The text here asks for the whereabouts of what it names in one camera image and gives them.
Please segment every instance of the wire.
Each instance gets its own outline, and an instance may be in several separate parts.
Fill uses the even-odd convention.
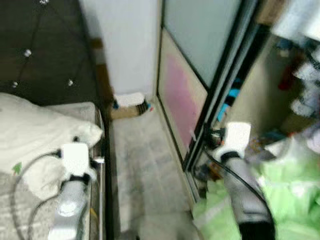
[[[78,78],[78,76],[79,76],[79,73],[80,73],[81,70],[83,69],[83,64],[84,64],[84,62],[85,62],[85,60],[86,60],[86,57],[87,57],[87,56],[83,56],[82,59],[80,60],[78,66],[77,66],[77,68],[76,68],[76,70],[75,70],[75,73],[74,73],[74,75],[73,75],[73,77],[72,77],[73,82],[75,82],[75,81],[77,80],[77,78]]]
[[[239,180],[243,185],[245,185],[265,205],[265,208],[266,208],[266,210],[267,210],[267,212],[268,212],[268,214],[270,216],[271,224],[272,224],[272,227],[273,227],[272,234],[275,235],[275,220],[274,220],[273,215],[271,213],[271,210],[270,210],[270,208],[268,206],[268,203],[266,202],[264,197],[261,196],[261,194],[257,190],[255,190],[249,183],[247,183],[242,177],[240,177],[238,174],[236,174],[234,171],[232,171],[229,167],[223,165],[221,162],[219,162],[216,159],[214,159],[214,157],[211,156],[211,154],[207,150],[204,150],[204,153],[215,164],[217,164],[219,167],[224,169],[227,173],[231,174],[233,177],[235,177],[237,180]]]
[[[12,219],[13,219],[13,224],[16,230],[16,233],[18,234],[18,237],[20,240],[25,240],[24,235],[22,233],[22,231],[20,230],[20,223],[18,220],[18,216],[16,214],[16,198],[15,198],[15,193],[17,190],[17,186],[19,184],[19,182],[21,181],[23,175],[26,173],[26,171],[33,165],[35,164],[37,161],[41,160],[43,157],[48,157],[48,156],[52,156],[52,157],[58,157],[59,156],[59,151],[55,151],[55,152],[50,152],[50,153],[46,153],[46,154],[42,154],[39,155],[38,157],[36,157],[35,159],[33,159],[29,164],[27,164],[23,170],[21,171],[20,175],[17,177],[17,179],[15,180],[13,187],[12,187],[12,193],[10,195],[10,210],[11,210],[11,215],[12,215]]]
[[[38,210],[41,208],[42,205],[46,204],[47,202],[49,202],[52,199],[55,199],[56,197],[59,196],[60,193],[53,195],[52,197],[49,197],[46,200],[41,201],[32,211],[32,213],[29,216],[29,221],[28,221],[28,240],[32,239],[32,232],[33,232],[33,222],[35,219],[35,216],[37,215]]]
[[[47,5],[42,5],[41,9],[36,17],[36,22],[35,22],[35,26],[31,35],[31,41],[30,41],[30,46],[29,49],[33,49],[34,47],[34,43],[35,43],[35,39],[36,39],[36,35],[38,33],[39,30],[39,26],[40,26],[40,22],[41,22],[41,18],[43,17],[44,13],[45,13],[45,9],[47,8]]]

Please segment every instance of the white pillow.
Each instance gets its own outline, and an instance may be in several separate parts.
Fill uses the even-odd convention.
[[[94,146],[102,130],[95,124],[40,107],[0,92],[0,171],[19,174],[19,168],[63,144],[80,141]],[[56,194],[65,176],[62,160],[46,157],[31,166],[24,181],[39,198]]]

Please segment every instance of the gray robot arm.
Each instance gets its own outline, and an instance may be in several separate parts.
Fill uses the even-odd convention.
[[[83,237],[83,217],[89,201],[88,184],[97,176],[90,167],[89,149],[85,143],[64,144],[61,155],[70,178],[61,188],[48,240],[80,240]]]
[[[247,239],[246,236],[249,236],[249,239],[255,239],[250,236],[257,233],[261,234],[257,236],[257,239],[274,239],[275,229],[272,214],[249,165],[244,161],[250,130],[251,125],[245,122],[228,123],[223,145],[210,154],[212,159],[218,161],[222,167],[229,169],[245,182],[230,172],[223,171],[224,185],[230,195],[234,217],[239,225],[242,239]]]

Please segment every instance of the bed sheet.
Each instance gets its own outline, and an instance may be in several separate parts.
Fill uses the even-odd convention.
[[[71,103],[62,105],[51,105],[48,108],[60,112],[64,115],[82,119],[85,121],[90,121],[100,125],[101,116],[100,112],[96,109],[92,102],[83,103]],[[19,237],[16,233],[14,223],[12,220],[11,210],[10,210],[10,195],[12,185],[14,184],[15,177],[12,177],[6,173],[0,172],[0,239],[10,239],[18,240]],[[88,189],[89,199],[91,200],[92,189],[89,186]],[[40,202],[40,200],[34,196],[23,183],[19,184],[17,187],[17,192],[15,194],[16,199],[16,214],[19,220],[20,229],[24,233],[25,239],[27,239],[27,229],[28,229],[28,219],[35,208],[35,206]],[[33,234],[32,239],[37,240],[47,240],[49,229],[54,221],[54,213],[57,208],[57,200],[53,199],[44,204],[37,212],[34,222],[33,222]],[[90,220],[90,208],[87,208],[85,217],[83,218],[84,225],[84,240],[92,239],[92,234],[89,236],[89,229],[91,229]]]

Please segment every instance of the tiled floor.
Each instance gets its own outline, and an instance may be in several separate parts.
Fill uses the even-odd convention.
[[[175,223],[176,218],[185,223],[185,233],[192,229],[195,231],[187,213],[190,207],[177,163],[172,157],[157,111],[154,109],[138,117],[115,120],[112,127],[121,231],[134,228],[137,231],[143,229],[142,235],[155,231],[174,232],[173,235],[178,236],[178,232],[183,232],[182,226],[170,224]],[[142,235],[142,240],[197,239],[176,236],[143,238]]]

